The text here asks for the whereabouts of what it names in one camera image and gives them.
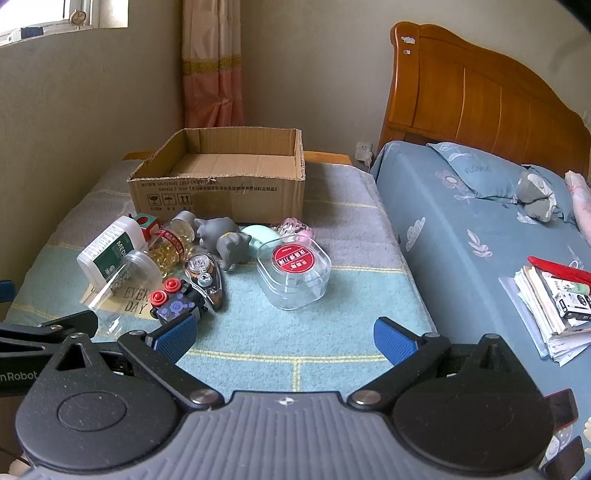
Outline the clear plastic jar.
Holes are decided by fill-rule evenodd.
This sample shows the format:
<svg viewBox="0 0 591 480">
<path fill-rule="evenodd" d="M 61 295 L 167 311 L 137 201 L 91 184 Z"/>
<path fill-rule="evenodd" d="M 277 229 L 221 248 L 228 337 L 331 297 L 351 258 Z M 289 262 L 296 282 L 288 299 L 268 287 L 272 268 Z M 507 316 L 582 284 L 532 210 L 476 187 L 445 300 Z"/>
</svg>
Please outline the clear plastic jar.
<svg viewBox="0 0 591 480">
<path fill-rule="evenodd" d="M 149 301 L 149 294 L 158 289 L 162 274 L 144 251 L 128 253 L 103 287 L 92 291 L 84 305 L 97 314 L 102 326 L 136 315 Z"/>
</svg>

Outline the black toy train red wheels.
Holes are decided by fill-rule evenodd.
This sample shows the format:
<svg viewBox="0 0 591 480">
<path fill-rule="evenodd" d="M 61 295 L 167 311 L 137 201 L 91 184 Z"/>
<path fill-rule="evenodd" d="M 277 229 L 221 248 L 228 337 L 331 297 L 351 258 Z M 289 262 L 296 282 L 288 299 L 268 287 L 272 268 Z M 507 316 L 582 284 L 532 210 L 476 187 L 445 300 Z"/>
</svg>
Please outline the black toy train red wheels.
<svg viewBox="0 0 591 480">
<path fill-rule="evenodd" d="M 190 283 L 175 277 L 168 278 L 162 287 L 149 295 L 150 316 L 161 325 L 184 314 L 191 314 L 199 321 L 207 311 L 204 297 Z"/>
</svg>

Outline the white green medical box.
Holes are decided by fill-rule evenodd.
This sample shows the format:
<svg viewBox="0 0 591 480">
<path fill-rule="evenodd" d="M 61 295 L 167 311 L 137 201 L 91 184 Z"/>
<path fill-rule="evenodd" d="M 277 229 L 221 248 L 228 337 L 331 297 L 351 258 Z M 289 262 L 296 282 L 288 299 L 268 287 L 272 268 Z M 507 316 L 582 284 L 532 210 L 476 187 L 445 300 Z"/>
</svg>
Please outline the white green medical box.
<svg viewBox="0 0 591 480">
<path fill-rule="evenodd" d="M 77 256 L 76 261 L 94 289 L 101 289 L 132 250 L 146 244 L 135 219 L 121 216 L 105 228 Z"/>
</svg>

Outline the golden capsule bottle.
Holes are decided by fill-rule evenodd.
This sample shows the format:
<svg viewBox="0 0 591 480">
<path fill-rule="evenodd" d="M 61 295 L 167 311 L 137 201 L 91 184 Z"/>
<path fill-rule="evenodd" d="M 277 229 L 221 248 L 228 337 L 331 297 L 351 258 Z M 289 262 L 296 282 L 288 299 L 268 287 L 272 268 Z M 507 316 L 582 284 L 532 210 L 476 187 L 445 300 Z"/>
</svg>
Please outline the golden capsule bottle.
<svg viewBox="0 0 591 480">
<path fill-rule="evenodd" d="M 173 272 L 192 252 L 197 238 L 195 219 L 193 213 L 182 210 L 152 238 L 147 255 L 158 267 L 162 278 Z"/>
</svg>

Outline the grey rubber figure toy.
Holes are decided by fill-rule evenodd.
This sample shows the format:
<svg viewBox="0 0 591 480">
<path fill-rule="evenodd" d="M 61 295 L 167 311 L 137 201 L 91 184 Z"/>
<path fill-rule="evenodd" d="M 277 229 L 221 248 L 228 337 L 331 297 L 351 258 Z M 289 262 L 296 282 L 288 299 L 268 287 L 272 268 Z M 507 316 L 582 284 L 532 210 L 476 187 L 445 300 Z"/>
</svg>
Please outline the grey rubber figure toy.
<svg viewBox="0 0 591 480">
<path fill-rule="evenodd" d="M 218 255 L 221 255 L 225 249 L 225 244 L 228 243 L 226 240 L 223 240 L 223 237 L 239 232 L 238 225 L 229 217 L 212 219 L 196 218 L 194 220 L 194 226 L 200 247 L 209 253 L 217 253 Z"/>
</svg>

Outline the clear round container red label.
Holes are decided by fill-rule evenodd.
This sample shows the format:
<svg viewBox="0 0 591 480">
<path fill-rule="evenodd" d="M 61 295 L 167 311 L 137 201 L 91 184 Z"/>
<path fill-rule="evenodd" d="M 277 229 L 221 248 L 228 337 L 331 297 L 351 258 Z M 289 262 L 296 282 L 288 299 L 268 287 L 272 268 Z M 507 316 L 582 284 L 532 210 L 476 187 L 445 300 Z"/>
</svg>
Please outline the clear round container red label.
<svg viewBox="0 0 591 480">
<path fill-rule="evenodd" d="M 256 252 L 259 286 L 280 310 L 290 311 L 322 298 L 332 260 L 314 239 L 291 234 L 263 243 Z"/>
</svg>

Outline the mint round case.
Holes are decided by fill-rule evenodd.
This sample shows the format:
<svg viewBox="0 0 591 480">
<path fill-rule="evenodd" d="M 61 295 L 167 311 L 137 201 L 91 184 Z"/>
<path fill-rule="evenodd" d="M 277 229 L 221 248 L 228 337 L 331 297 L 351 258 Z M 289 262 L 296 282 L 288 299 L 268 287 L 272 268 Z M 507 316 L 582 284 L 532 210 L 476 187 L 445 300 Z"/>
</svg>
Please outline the mint round case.
<svg viewBox="0 0 591 480">
<path fill-rule="evenodd" d="M 280 235 L 276 231 L 264 225 L 249 225 L 241 227 L 240 231 L 250 236 L 249 256 L 252 258 L 256 258 L 256 253 L 259 251 L 260 246 L 267 242 L 280 239 Z"/>
</svg>

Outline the pink clear trinket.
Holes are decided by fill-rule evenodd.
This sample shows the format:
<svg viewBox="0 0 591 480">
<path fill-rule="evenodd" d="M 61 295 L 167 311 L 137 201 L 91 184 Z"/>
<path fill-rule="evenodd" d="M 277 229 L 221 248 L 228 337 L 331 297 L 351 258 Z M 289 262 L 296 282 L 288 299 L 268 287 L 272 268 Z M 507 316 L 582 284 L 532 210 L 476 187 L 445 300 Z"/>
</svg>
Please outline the pink clear trinket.
<svg viewBox="0 0 591 480">
<path fill-rule="evenodd" d="M 307 224 L 301 222 L 294 217 L 288 217 L 273 228 L 281 238 L 287 238 L 287 240 L 308 244 L 312 239 L 315 238 L 315 232 L 308 227 Z"/>
</svg>

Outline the blue floral bedsheet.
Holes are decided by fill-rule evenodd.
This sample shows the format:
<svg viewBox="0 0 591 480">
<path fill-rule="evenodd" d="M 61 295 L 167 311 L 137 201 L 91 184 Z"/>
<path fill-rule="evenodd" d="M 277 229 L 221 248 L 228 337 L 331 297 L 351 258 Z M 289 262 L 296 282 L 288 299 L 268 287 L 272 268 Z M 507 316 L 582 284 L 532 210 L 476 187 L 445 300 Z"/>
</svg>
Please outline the blue floral bedsheet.
<svg viewBox="0 0 591 480">
<path fill-rule="evenodd" d="M 562 219 L 546 225 L 506 200 L 480 199 L 430 146 L 391 142 L 372 174 L 415 283 L 440 333 L 455 343 L 501 335 L 544 394 L 571 389 L 578 418 L 555 434 L 552 458 L 579 438 L 590 447 L 590 352 L 559 365 L 537 348 L 514 275 L 531 256 L 590 268 L 590 247 Z"/>
</svg>

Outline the stack of papers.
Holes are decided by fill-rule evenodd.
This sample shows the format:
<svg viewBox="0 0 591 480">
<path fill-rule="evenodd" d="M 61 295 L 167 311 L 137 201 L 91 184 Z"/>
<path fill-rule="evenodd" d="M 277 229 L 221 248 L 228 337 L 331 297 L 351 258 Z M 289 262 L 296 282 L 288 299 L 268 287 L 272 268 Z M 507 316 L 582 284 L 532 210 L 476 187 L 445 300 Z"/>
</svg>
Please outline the stack of papers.
<svg viewBox="0 0 591 480">
<path fill-rule="evenodd" d="M 564 366 L 590 346 L 590 286 L 524 266 L 500 284 L 541 358 Z"/>
</svg>

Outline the red folder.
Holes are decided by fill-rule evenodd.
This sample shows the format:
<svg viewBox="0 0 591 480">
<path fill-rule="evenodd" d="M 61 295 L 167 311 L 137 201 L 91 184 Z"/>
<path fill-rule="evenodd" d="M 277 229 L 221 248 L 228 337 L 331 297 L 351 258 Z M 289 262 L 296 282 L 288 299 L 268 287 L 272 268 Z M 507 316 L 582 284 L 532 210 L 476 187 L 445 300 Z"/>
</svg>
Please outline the red folder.
<svg viewBox="0 0 591 480">
<path fill-rule="evenodd" d="M 585 270 L 575 269 L 548 260 L 540 259 L 534 256 L 527 257 L 529 263 L 542 271 L 552 274 L 562 280 L 581 283 L 591 287 L 591 273 Z"/>
</svg>

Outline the blue pillow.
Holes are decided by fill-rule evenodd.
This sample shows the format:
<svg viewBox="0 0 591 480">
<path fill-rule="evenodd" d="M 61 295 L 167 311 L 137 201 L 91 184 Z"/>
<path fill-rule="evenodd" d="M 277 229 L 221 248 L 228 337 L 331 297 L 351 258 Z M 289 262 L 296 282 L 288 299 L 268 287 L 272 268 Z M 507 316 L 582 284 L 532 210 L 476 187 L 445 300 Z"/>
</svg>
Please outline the blue pillow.
<svg viewBox="0 0 591 480">
<path fill-rule="evenodd" d="M 554 214 L 566 223 L 575 224 L 570 192 L 565 180 L 551 170 L 538 165 L 512 163 L 497 155 L 452 142 L 429 143 L 428 146 L 448 162 L 460 179 L 478 198 L 524 202 L 519 198 L 521 179 L 534 175 L 541 178 L 556 201 Z"/>
</svg>

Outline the grey plush toy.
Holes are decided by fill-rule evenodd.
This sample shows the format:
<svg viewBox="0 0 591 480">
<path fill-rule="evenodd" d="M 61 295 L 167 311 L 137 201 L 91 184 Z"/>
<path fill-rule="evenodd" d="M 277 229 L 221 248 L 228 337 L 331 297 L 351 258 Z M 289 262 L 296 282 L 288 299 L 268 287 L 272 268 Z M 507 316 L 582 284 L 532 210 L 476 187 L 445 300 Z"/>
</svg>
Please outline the grey plush toy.
<svg viewBox="0 0 591 480">
<path fill-rule="evenodd" d="M 557 208 L 553 189 L 536 173 L 525 171 L 516 186 L 517 200 L 523 205 L 525 213 L 541 223 L 548 223 Z"/>
</svg>

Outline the cardboard box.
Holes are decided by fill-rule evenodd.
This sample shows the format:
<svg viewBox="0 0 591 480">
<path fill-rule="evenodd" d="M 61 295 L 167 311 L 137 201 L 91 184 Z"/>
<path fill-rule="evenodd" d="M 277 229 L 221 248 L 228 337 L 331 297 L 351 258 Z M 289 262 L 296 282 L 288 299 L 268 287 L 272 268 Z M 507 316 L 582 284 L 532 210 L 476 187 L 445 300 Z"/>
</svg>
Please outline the cardboard box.
<svg viewBox="0 0 591 480">
<path fill-rule="evenodd" d="M 303 217 L 301 131 L 270 127 L 184 128 L 127 179 L 138 213 L 169 220 L 181 210 L 200 219 L 279 224 Z"/>
</svg>

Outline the pink rolled quilt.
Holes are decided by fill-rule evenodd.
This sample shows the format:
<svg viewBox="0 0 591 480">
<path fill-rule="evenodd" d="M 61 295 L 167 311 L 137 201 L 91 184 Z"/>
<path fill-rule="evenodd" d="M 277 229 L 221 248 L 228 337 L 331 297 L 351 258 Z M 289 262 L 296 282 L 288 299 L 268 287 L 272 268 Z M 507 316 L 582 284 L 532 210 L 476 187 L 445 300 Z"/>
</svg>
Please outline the pink rolled quilt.
<svg viewBox="0 0 591 480">
<path fill-rule="evenodd" d="M 585 178 L 576 172 L 567 171 L 565 182 L 571 193 L 573 212 L 581 234 L 587 242 L 591 235 L 591 192 Z"/>
</svg>

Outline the wooden headboard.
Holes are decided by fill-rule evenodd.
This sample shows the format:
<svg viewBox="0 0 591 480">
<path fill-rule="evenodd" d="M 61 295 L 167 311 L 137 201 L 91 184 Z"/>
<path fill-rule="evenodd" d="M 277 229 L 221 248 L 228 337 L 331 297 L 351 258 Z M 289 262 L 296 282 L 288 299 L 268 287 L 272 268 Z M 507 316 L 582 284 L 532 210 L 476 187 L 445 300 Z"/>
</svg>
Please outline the wooden headboard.
<svg viewBox="0 0 591 480">
<path fill-rule="evenodd" d="M 438 25 L 399 22 L 390 38 L 381 145 L 455 142 L 557 174 L 589 174 L 588 128 L 531 69 Z"/>
</svg>

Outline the pink curtain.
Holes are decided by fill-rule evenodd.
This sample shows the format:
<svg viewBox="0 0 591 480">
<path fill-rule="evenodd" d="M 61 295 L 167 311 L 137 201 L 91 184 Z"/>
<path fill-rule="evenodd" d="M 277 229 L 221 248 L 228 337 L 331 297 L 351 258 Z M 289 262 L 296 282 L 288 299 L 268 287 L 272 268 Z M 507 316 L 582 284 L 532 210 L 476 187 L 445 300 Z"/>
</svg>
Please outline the pink curtain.
<svg viewBox="0 0 591 480">
<path fill-rule="evenodd" d="M 239 0 L 182 3 L 182 83 L 188 128 L 242 125 Z"/>
</svg>

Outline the window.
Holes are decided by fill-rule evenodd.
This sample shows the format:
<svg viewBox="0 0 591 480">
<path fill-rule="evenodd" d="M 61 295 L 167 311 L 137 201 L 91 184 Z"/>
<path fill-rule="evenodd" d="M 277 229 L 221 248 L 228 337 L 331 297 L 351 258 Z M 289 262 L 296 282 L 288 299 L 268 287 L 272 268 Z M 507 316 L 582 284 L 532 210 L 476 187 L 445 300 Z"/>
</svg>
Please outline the window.
<svg viewBox="0 0 591 480">
<path fill-rule="evenodd" d="M 1 45 L 57 33 L 126 28 L 127 0 L 8 0 L 1 2 Z"/>
</svg>

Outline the white wall charger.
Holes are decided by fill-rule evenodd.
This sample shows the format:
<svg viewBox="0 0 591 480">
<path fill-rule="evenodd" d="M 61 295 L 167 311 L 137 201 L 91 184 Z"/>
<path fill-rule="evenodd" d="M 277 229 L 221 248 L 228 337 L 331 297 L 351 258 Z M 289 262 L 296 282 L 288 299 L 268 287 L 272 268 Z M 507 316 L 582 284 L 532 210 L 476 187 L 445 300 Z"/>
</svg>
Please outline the white wall charger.
<svg viewBox="0 0 591 480">
<path fill-rule="evenodd" d="M 363 163 L 367 168 L 370 168 L 374 160 L 373 144 L 363 141 L 356 143 L 355 159 Z"/>
</svg>

